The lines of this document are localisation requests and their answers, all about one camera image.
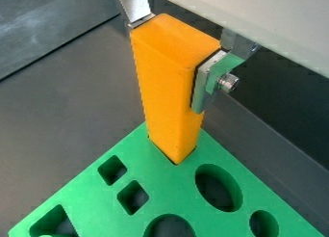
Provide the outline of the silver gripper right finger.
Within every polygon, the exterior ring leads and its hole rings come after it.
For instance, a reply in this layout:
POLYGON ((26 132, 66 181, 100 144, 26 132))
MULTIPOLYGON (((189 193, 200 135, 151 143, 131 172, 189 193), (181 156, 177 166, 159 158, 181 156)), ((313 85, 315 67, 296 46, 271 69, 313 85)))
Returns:
POLYGON ((252 57, 260 44, 228 28, 223 29, 221 48, 199 65, 191 107, 200 114, 217 91, 231 93, 239 83, 232 71, 252 57))

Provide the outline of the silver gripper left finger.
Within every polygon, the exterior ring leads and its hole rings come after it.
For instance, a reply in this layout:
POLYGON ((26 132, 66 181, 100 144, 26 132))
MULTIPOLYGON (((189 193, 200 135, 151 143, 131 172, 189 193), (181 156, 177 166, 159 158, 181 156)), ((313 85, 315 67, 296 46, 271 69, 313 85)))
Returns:
POLYGON ((148 0, 119 0, 130 28, 136 28, 155 17, 148 0))

